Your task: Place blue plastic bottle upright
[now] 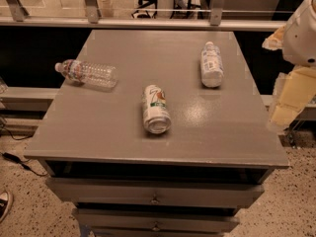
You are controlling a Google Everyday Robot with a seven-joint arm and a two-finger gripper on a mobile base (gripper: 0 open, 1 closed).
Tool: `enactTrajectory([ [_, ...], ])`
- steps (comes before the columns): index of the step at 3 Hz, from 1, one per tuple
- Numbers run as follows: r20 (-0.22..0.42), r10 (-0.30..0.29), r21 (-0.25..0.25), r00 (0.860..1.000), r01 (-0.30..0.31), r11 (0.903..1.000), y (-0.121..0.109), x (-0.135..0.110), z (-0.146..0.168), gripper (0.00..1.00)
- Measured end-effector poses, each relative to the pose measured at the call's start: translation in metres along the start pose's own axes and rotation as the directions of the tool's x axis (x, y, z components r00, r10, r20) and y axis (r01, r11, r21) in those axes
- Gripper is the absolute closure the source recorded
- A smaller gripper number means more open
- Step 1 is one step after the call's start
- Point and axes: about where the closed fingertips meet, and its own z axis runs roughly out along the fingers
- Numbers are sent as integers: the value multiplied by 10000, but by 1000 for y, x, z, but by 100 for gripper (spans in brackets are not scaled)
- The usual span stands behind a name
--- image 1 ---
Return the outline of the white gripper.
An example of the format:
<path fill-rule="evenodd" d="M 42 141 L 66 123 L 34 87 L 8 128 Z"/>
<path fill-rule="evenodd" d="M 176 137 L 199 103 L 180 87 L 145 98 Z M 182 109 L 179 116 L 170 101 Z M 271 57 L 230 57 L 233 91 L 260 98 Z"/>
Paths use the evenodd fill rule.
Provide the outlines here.
<path fill-rule="evenodd" d="M 303 0 L 286 25 L 264 40 L 262 48 L 282 49 L 283 58 L 295 65 L 288 74 L 278 75 L 269 108 L 268 128 L 288 128 L 316 96 L 315 0 Z"/>

